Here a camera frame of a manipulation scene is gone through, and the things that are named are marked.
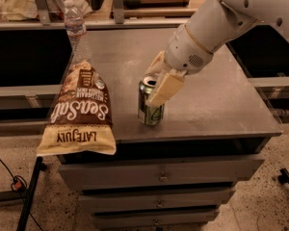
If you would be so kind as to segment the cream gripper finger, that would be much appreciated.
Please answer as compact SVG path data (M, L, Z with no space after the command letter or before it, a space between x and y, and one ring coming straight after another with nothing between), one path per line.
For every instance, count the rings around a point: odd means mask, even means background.
M185 77L169 72L158 77L156 87L149 95L145 104L150 108L158 108L177 94L184 86Z
M170 70L171 68L165 60L165 52L161 51L145 71L145 75L155 75L157 77L166 76Z

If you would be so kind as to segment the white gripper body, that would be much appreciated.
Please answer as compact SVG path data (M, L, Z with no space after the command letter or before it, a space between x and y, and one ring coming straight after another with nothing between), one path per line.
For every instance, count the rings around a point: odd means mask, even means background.
M187 74L200 72L213 59L213 54L201 46L186 25L177 28L165 50L165 62Z

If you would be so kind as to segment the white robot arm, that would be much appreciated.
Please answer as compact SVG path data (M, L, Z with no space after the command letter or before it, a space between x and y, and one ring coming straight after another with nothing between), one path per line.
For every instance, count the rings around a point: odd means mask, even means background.
M224 44L261 23L289 42L289 0L205 0L147 69L157 82L145 104L165 104L182 89L187 75L200 72Z

